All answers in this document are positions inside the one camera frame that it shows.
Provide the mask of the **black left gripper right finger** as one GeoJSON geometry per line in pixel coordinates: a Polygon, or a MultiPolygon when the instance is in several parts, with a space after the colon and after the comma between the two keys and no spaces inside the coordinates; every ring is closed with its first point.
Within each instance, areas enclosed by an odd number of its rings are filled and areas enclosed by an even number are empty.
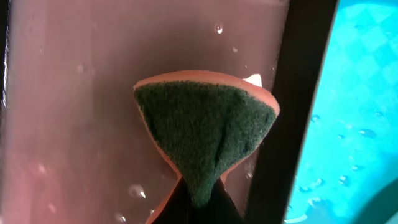
{"type": "Polygon", "coordinates": [[[208,221],[211,224],[244,224],[221,179],[216,181],[211,191],[208,221]]]}

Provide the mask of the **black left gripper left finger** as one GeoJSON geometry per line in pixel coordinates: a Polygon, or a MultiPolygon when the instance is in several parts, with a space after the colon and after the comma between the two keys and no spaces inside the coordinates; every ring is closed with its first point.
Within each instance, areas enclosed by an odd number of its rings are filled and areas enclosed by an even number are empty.
{"type": "Polygon", "coordinates": [[[152,224],[194,224],[190,193],[181,178],[152,224]]]}

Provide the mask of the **pink green scrub sponge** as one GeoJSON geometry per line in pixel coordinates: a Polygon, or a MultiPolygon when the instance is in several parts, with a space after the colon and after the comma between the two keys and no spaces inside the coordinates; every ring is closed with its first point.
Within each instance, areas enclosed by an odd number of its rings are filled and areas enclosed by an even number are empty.
{"type": "MultiPolygon", "coordinates": [[[[214,184],[218,179],[224,183],[261,145],[280,113],[277,100],[266,89],[204,70],[143,79],[134,85],[134,99],[157,150],[176,173],[177,183],[183,178],[187,184],[194,223],[209,223],[208,202],[214,184]]],[[[174,188],[150,215],[149,223],[174,188]]]]}

